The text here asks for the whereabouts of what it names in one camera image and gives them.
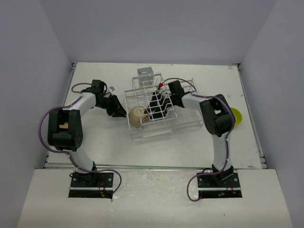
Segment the white wire dish rack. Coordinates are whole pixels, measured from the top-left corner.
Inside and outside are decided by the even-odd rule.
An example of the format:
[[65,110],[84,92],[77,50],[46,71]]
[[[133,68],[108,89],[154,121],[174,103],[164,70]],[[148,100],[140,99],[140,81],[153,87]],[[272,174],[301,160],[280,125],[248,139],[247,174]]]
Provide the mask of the white wire dish rack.
[[174,105],[173,89],[177,83],[185,93],[197,94],[193,79],[164,79],[160,73],[132,78],[132,89],[124,92],[128,127],[132,139],[171,133],[204,125],[200,111]]

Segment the beige bowl with drawing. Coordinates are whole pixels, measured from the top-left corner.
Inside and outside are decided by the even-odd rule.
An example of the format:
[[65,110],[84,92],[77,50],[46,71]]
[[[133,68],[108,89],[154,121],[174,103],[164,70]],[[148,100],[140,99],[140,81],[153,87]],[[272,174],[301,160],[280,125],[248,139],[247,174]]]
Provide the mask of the beige bowl with drawing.
[[140,128],[143,124],[147,124],[150,119],[145,113],[146,109],[142,106],[133,107],[129,112],[129,122],[135,128]]

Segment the yellow-green bowl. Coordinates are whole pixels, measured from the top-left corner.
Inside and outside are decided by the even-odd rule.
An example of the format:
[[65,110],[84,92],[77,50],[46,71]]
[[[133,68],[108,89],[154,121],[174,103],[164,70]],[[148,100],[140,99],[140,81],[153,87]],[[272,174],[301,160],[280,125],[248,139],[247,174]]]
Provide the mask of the yellow-green bowl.
[[231,111],[234,115],[234,118],[235,118],[235,125],[239,125],[243,120],[242,113],[236,108],[231,107],[230,109],[231,109]]

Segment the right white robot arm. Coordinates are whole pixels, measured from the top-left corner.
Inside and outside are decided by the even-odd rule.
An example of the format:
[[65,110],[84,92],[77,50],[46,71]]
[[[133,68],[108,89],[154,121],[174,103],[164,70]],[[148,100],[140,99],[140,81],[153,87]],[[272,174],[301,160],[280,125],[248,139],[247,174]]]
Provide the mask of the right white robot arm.
[[153,93],[152,99],[144,114],[151,119],[164,117],[169,107],[178,106],[200,111],[207,131],[211,134],[214,148],[212,172],[205,179],[212,179],[218,186],[224,186],[233,175],[234,168],[230,160],[230,134],[235,126],[235,117],[222,94],[202,96],[185,92],[180,80],[168,83],[169,100],[161,93]]

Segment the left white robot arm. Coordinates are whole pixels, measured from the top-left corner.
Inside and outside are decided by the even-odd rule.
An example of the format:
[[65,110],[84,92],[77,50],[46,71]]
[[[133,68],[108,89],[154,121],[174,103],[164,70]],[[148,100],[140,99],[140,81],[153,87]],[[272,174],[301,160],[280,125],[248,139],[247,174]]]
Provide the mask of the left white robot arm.
[[126,118],[127,112],[105,82],[93,80],[89,87],[79,92],[79,97],[70,104],[48,111],[48,145],[54,147],[54,153],[65,154],[82,181],[92,187],[98,183],[96,165],[80,147],[84,140],[82,117],[95,107],[106,110],[113,118]]

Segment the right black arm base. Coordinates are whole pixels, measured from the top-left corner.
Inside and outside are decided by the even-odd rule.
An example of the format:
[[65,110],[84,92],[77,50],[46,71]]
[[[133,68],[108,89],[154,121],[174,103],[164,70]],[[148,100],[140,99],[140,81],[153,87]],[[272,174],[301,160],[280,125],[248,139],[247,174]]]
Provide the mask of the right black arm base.
[[198,193],[201,199],[241,198],[241,186],[238,173],[234,173],[224,180],[217,180],[214,175],[197,177]]

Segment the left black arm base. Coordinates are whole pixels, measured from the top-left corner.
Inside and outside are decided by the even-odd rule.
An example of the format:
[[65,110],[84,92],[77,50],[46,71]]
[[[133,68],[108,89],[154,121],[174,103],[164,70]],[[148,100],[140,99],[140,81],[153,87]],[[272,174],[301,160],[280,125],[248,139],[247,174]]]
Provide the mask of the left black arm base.
[[69,198],[113,198],[114,174],[112,172],[87,174],[73,172],[69,176],[71,177]]

